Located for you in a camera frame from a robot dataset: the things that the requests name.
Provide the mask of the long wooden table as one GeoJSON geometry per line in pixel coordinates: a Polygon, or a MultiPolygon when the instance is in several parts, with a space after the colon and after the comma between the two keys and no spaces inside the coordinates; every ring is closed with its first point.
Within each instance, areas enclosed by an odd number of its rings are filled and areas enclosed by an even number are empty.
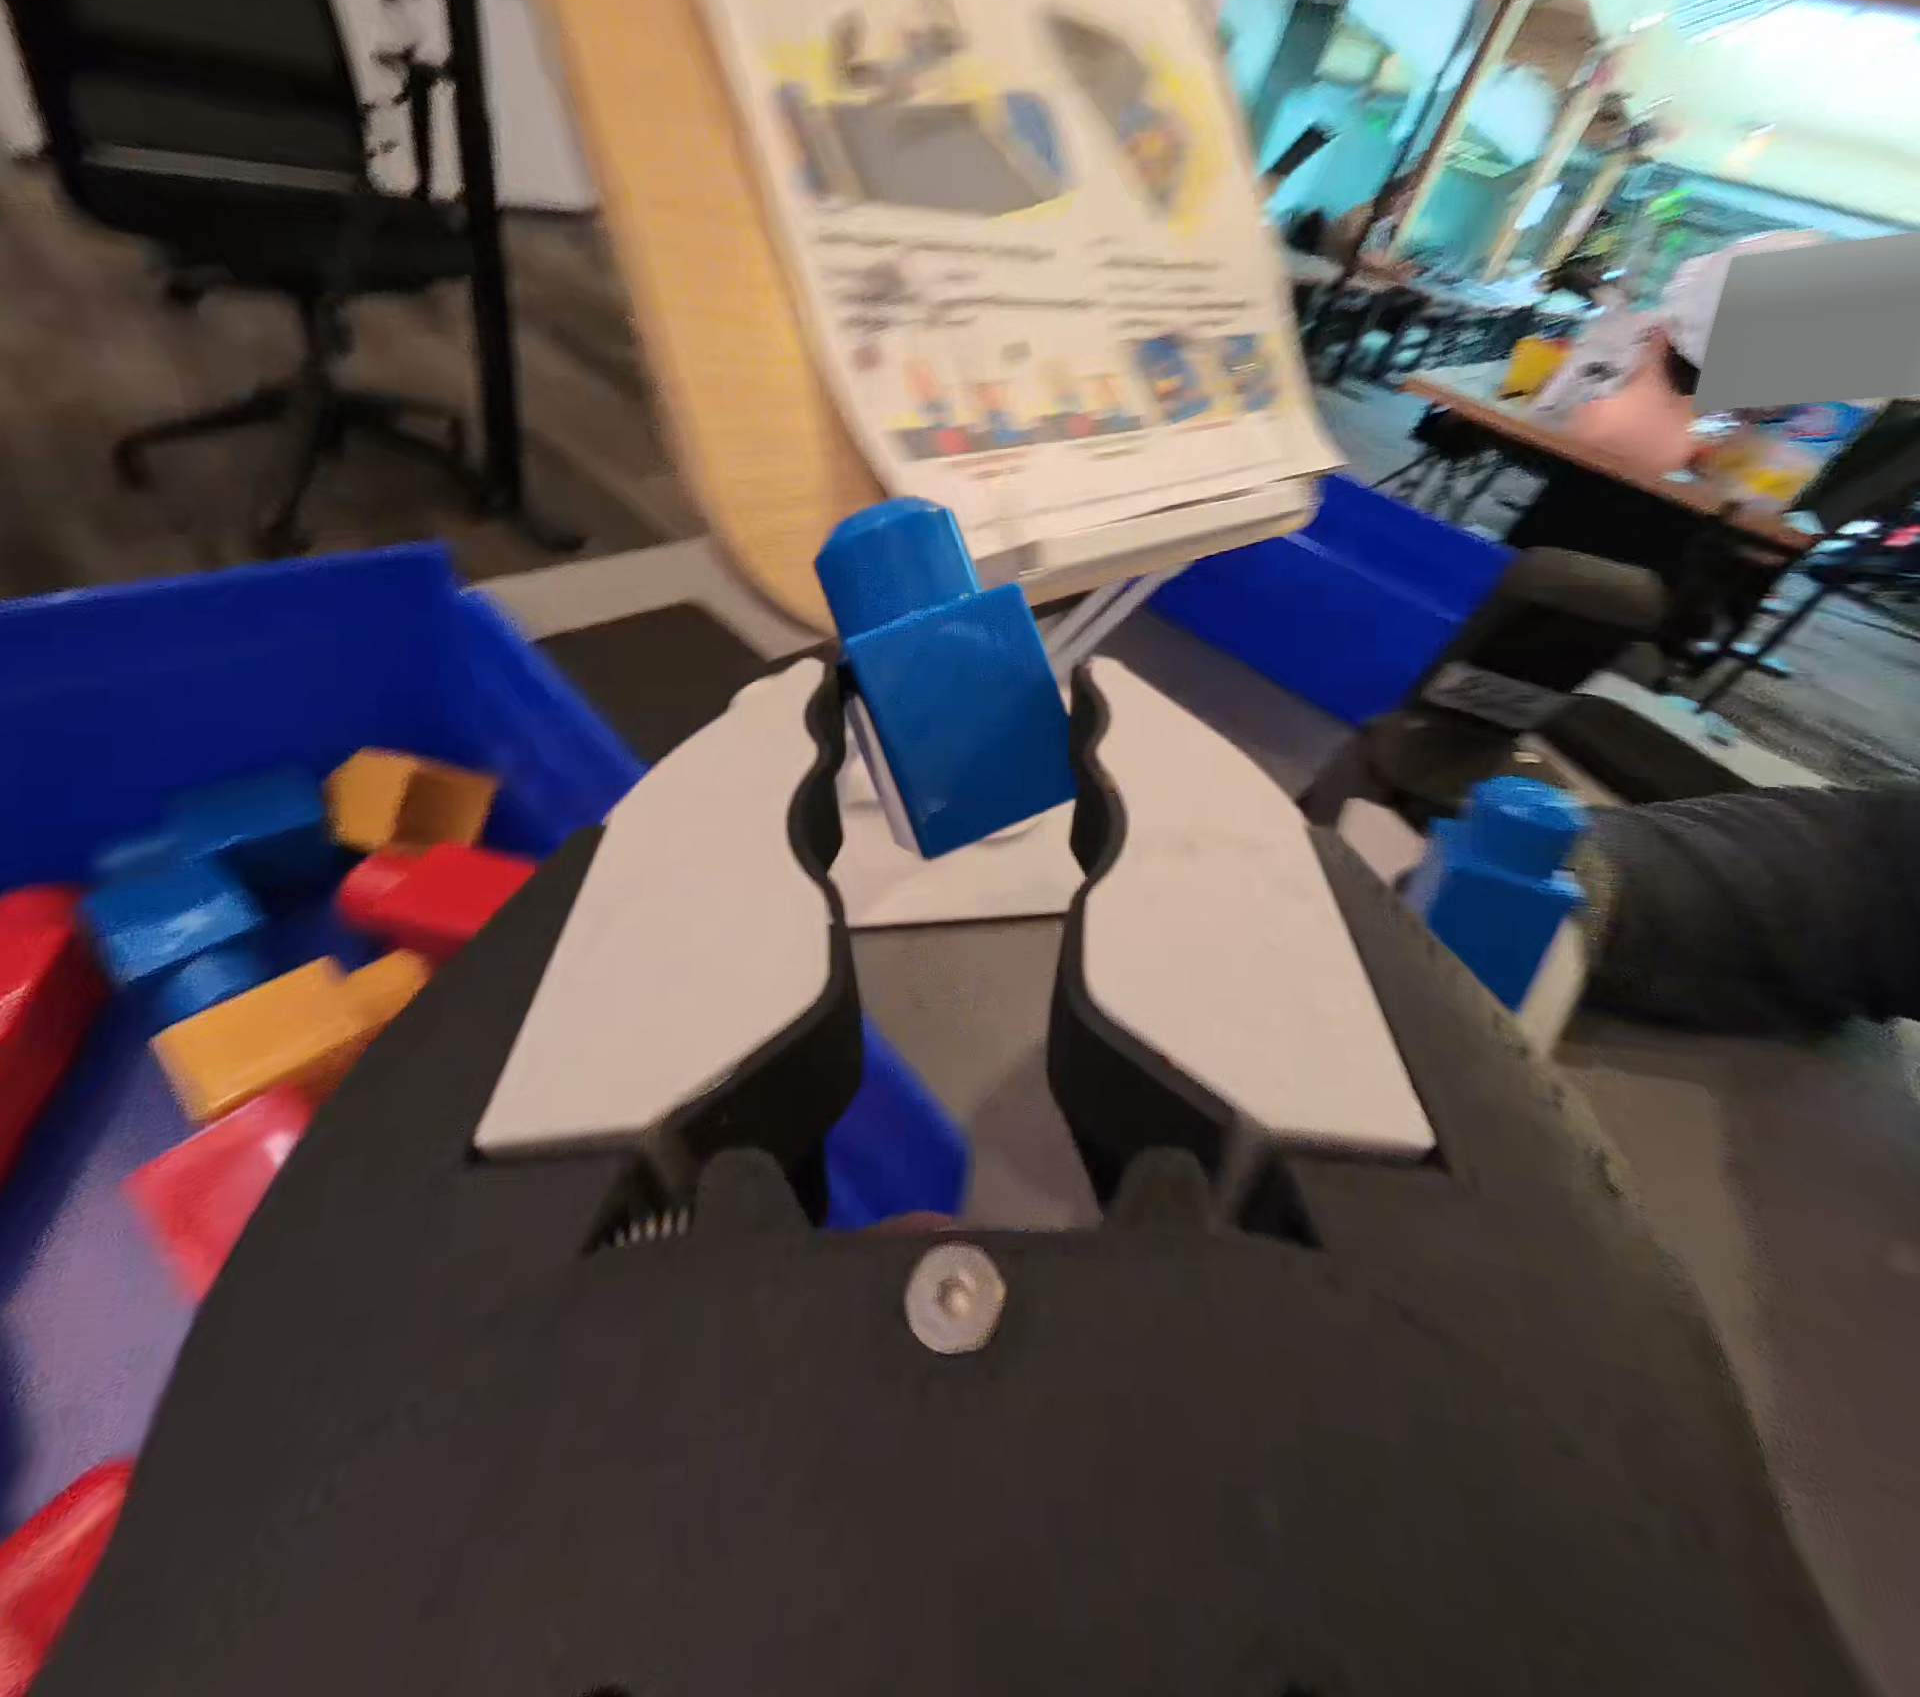
{"type": "Polygon", "coordinates": [[[1411,370],[1399,380],[1399,392],[1418,396],[1421,405],[1435,405],[1458,413],[1485,438],[1491,438],[1508,456],[1549,460],[1559,470],[1578,470],[1588,480],[1602,480],[1617,488],[1632,488],[1658,500],[1668,512],[1685,512],[1725,526],[1739,539],[1767,545],[1779,556],[1807,556],[1828,533],[1807,528],[1807,518],[1779,518],[1761,505],[1719,502],[1712,486],[1691,478],[1647,478],[1614,453],[1588,442],[1568,440],[1557,423],[1544,423],[1528,396],[1507,396],[1499,385],[1507,363],[1474,366],[1435,366],[1411,370]]]}

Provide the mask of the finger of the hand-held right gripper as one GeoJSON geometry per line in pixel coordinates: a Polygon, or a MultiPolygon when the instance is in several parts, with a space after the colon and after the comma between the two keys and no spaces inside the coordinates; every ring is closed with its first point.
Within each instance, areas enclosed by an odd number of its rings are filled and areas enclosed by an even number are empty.
{"type": "Polygon", "coordinates": [[[1349,796],[1344,803],[1335,833],[1394,893],[1405,893],[1408,880],[1427,863],[1427,833],[1394,808],[1368,796],[1349,796]]]}
{"type": "Polygon", "coordinates": [[[1531,1055],[1555,1055],[1588,985],[1588,943],[1579,922],[1564,922],[1525,993],[1522,1039],[1531,1055]]]}

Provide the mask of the wooden book stand white base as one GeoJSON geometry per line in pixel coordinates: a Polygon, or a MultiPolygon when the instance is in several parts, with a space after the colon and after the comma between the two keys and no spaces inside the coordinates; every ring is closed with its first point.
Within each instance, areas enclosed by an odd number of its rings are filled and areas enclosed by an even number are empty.
{"type": "MultiPolygon", "coordinates": [[[[822,380],[699,0],[539,0],[568,85],[659,425],[704,536],[639,559],[692,582],[764,656],[832,622],[812,559],[852,509],[882,496],[822,380]]],[[[1184,566],[1302,528],[1317,478],[1148,512],[1062,539],[975,553],[1031,602],[1092,593],[1058,632],[1088,655],[1184,566]]],[[[1069,810],[922,863],[891,843],[855,772],[847,815],[855,929],[1061,916],[1078,882],[1069,810]]]]}

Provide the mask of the pile of toy blocks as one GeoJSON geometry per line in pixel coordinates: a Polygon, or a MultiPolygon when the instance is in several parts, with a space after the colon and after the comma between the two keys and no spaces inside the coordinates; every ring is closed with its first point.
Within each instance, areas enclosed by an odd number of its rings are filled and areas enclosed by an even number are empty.
{"type": "Polygon", "coordinates": [[[454,768],[398,748],[167,778],[81,772],[2,738],[2,900],[49,898],[41,988],[2,978],[11,1029],[49,1033],[35,1118],[2,1145],[2,1548],[98,1558],[191,1312],[315,1109],[431,966],[515,893],[605,786],[487,763],[488,818],[348,832],[348,792],[394,808],[454,768]]]}

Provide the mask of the printed instruction sheet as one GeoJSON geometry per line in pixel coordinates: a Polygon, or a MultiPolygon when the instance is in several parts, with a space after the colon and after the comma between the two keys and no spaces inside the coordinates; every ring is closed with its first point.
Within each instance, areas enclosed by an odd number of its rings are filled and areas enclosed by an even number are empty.
{"type": "Polygon", "coordinates": [[[1285,532],[1339,466],[1199,0],[699,0],[834,405],[975,553],[1285,532]]]}

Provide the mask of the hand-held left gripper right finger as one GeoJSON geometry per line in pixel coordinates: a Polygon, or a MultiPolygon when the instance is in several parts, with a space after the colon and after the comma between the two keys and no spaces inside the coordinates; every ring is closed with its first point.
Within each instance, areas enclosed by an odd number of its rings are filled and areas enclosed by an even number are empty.
{"type": "Polygon", "coordinates": [[[1185,1156],[1229,1226],[1309,1226],[1295,1159],[1429,1165],[1315,832],[1251,756],[1111,656],[1069,695],[1081,875],[1047,1083],[1102,1213],[1185,1156]]]}

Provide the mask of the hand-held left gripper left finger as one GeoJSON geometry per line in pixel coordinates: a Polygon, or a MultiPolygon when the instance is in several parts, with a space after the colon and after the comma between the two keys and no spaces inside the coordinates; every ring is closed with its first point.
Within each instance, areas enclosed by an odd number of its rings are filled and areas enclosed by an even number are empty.
{"type": "Polygon", "coordinates": [[[689,1226],[727,1156],[829,1216],[829,1133],[864,1079],[827,656],[748,682],[471,943],[515,980],[471,1172],[568,1183],[587,1226],[689,1226]]]}

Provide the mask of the person's right forearm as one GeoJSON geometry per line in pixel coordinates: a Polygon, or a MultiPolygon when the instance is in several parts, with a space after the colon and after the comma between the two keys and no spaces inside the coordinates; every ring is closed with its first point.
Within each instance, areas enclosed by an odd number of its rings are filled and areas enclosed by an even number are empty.
{"type": "Polygon", "coordinates": [[[1758,788],[1588,818],[1597,1015],[1714,1038],[1917,1016],[1917,788],[1758,788]]]}

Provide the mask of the blue plastic bin with tag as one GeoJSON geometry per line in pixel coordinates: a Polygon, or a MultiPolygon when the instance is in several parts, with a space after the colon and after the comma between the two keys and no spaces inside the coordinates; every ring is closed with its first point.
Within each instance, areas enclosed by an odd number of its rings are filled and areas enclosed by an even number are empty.
{"type": "Polygon", "coordinates": [[[471,1132],[638,766],[434,549],[2,606],[2,876],[357,746],[558,848],[319,1109],[151,1378],[58,1366],[131,1488],[31,1695],[1005,1695],[907,1406],[928,1236],[812,1232],[745,1133],[695,1222],[629,1142],[471,1132]]]}

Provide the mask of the black office chair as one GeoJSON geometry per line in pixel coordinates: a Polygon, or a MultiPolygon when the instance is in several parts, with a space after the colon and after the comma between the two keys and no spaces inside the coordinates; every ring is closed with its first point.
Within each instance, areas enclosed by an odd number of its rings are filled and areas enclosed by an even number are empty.
{"type": "Polygon", "coordinates": [[[452,65],[404,59],[417,183],[375,176],[372,121],[331,0],[2,0],[62,198],[164,266],[167,296],[287,299],[301,363],[281,380],[115,442],[148,488],[172,446],[288,428],[288,469],[254,528],[264,556],[305,552],[304,509],[352,438],[441,470],[479,518],[552,553],[582,533],[532,505],[518,396],[492,93],[478,0],[447,0],[452,65]],[[452,405],[347,385],[352,308],[468,288],[478,442],[452,405]]]}

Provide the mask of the grey desk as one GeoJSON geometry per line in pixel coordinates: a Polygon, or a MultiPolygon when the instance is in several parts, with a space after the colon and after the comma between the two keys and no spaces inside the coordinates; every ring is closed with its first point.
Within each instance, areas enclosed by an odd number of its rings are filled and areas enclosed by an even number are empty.
{"type": "MultiPolygon", "coordinates": [[[[805,633],[748,600],[704,539],[474,586],[534,642],[627,625],[572,678],[619,738],[658,699],[714,713],[744,656],[695,642],[665,679],[642,633],[707,612],[755,660],[805,633]]],[[[1345,728],[1185,628],[1144,612],[1102,650],[1179,699],[1299,795],[1345,728]]],[[[857,936],[857,978],[975,1145],[969,1219],[1065,1229],[1092,1189],[1039,1078],[1058,920],[857,936]]],[[[1804,1550],[1881,1695],[1917,1690],[1917,1032],[1855,1029],[1819,1048],[1712,1039],[1597,1015],[1555,1052],[1628,1189],[1724,1339],[1804,1550]]]]}

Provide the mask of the plain blue plastic bin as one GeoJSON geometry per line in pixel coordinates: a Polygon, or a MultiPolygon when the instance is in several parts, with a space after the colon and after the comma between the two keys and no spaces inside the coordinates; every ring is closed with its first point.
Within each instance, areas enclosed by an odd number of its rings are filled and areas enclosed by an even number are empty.
{"type": "Polygon", "coordinates": [[[1152,612],[1339,722],[1397,709],[1515,552],[1345,475],[1315,518],[1207,556],[1152,612]]]}

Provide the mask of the blue toy block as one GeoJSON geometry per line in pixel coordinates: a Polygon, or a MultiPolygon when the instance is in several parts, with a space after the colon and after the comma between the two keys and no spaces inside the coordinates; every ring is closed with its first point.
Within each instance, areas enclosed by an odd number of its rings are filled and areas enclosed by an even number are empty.
{"type": "Polygon", "coordinates": [[[982,582],[958,518],[852,512],[815,573],[857,742],[898,833],[949,858],[1074,796],[1069,706],[1019,582],[982,582]]]}
{"type": "Polygon", "coordinates": [[[1508,1012],[1522,1012],[1559,929],[1579,906],[1571,855],[1587,805],[1549,780],[1498,773],[1429,826],[1402,900],[1508,1012]]]}

